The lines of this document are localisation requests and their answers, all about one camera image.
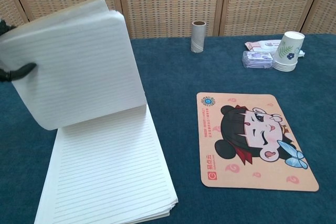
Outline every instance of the hair bun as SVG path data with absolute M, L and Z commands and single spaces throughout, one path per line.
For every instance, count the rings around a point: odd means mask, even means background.
M 218 140 L 215 143 L 215 149 L 217 154 L 225 159 L 231 159 L 236 156 L 236 150 L 234 147 L 226 140 Z
M 225 115 L 227 112 L 229 112 L 230 110 L 233 110 L 234 107 L 230 106 L 230 105 L 225 105 L 221 108 L 221 113 L 223 115 Z

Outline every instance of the notebook page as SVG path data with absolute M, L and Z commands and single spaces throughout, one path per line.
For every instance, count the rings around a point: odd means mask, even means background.
M 26 33 L 46 29 L 54 25 L 63 24 L 71 19 L 81 18 L 108 12 L 109 9 L 105 0 L 87 0 L 74 6 L 59 10 L 58 12 L 46 15 L 31 22 L 25 23 L 4 34 L 4 38 L 13 38 Z
M 147 105 L 57 132 L 35 224 L 167 215 L 177 196 Z
M 116 11 L 0 38 L 0 47 L 11 69 L 37 63 L 13 85 L 48 130 L 146 104 L 126 24 Z

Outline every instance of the orange logo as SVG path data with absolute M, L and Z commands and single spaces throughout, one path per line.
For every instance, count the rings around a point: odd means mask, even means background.
M 208 179 L 209 180 L 217 180 L 217 173 L 216 172 L 208 172 Z

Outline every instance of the toilet paper roll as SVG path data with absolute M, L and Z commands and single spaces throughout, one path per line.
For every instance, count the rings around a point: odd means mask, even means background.
M 204 47 L 204 38 L 206 23 L 204 21 L 194 21 L 192 22 L 193 31 L 191 35 L 191 51 L 192 52 L 202 52 Z

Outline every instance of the teal carpet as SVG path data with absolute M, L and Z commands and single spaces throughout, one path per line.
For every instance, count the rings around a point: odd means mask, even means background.
M 293 72 L 245 69 L 247 41 L 275 36 L 133 40 L 179 203 L 149 223 L 336 223 L 336 35 L 307 35 Z M 316 193 L 208 188 L 201 182 L 196 94 L 274 95 L 320 185 Z M 0 84 L 0 223 L 34 223 L 56 131 L 42 129 L 10 83 Z

